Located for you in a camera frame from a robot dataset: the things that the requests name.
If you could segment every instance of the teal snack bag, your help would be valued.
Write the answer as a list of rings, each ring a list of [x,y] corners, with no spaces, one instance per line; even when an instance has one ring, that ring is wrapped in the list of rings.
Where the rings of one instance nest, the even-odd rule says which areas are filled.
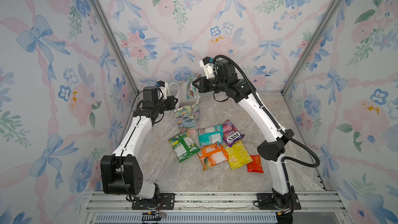
[[[200,146],[222,143],[222,125],[198,129]]]
[[[182,132],[171,139],[169,143],[177,154],[178,161],[181,163],[187,158],[192,157],[200,151],[200,149],[193,142],[188,132]]]

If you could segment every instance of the red snack bag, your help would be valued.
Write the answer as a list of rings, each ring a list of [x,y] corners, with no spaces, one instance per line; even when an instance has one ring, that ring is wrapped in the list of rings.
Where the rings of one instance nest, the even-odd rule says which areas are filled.
[[[261,156],[260,155],[250,155],[253,160],[251,163],[248,163],[248,172],[258,172],[263,173],[263,168],[261,167]]]

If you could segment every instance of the chip bag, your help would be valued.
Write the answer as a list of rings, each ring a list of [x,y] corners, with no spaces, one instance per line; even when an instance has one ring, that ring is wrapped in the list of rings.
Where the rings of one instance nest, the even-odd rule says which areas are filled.
[[[261,156],[260,155],[251,155],[253,161],[248,163],[248,172],[257,172],[263,173],[263,168],[261,167]]]
[[[169,143],[176,152],[178,161],[180,163],[200,151],[200,149],[193,142],[192,138],[189,136],[188,132],[182,132],[172,137],[169,139]]]
[[[216,142],[222,143],[222,126],[213,126],[198,129],[199,144],[200,146],[207,146],[215,144]]]
[[[228,162],[232,170],[253,161],[243,145],[242,140],[236,142],[232,147],[226,146],[225,150],[228,153]]]
[[[230,120],[227,120],[222,124],[222,131],[224,133],[222,138],[229,147],[232,147],[234,143],[242,140],[242,138],[245,136],[238,132],[238,130],[236,129],[234,124],[231,123]]]
[[[218,142],[200,148],[199,160],[203,164],[203,170],[228,160],[228,153]]]

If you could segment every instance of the yellow snack bag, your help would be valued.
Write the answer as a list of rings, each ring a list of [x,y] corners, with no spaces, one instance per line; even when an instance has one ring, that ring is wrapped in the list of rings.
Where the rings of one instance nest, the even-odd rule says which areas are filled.
[[[226,146],[225,151],[228,153],[228,162],[231,169],[237,169],[253,161],[243,145],[242,140],[234,143],[232,147]]]

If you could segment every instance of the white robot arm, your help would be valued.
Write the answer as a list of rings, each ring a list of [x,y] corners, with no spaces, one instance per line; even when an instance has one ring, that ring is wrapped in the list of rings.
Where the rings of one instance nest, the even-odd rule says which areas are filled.
[[[296,199],[294,188],[290,186],[285,160],[289,159],[309,167],[319,166],[319,159],[303,144],[291,138],[294,133],[286,130],[261,101],[254,86],[248,80],[243,71],[230,58],[222,55],[204,58],[200,66],[205,70],[205,77],[200,77],[192,84],[200,93],[226,92],[228,97],[238,103],[252,117],[260,128],[265,141],[257,147],[259,154],[266,159],[273,186],[273,196],[267,202],[259,202],[260,209],[268,206],[277,207],[282,212],[293,212]],[[238,79],[235,68],[241,72],[243,79]],[[101,160],[101,172],[104,192],[107,194],[126,194],[145,199],[151,199],[154,205],[159,202],[159,188],[156,184],[143,180],[141,169],[137,163],[137,155],[142,146],[145,136],[152,128],[158,114],[175,108],[177,99],[173,96],[166,97],[167,84],[159,82],[159,87],[145,87],[142,108],[134,111],[132,123],[119,147],[111,156],[104,156]],[[158,91],[164,92],[158,97]],[[284,146],[292,141],[307,150],[315,159],[315,164],[299,161],[295,158],[286,157]],[[116,169],[123,165],[124,171],[117,172]]]

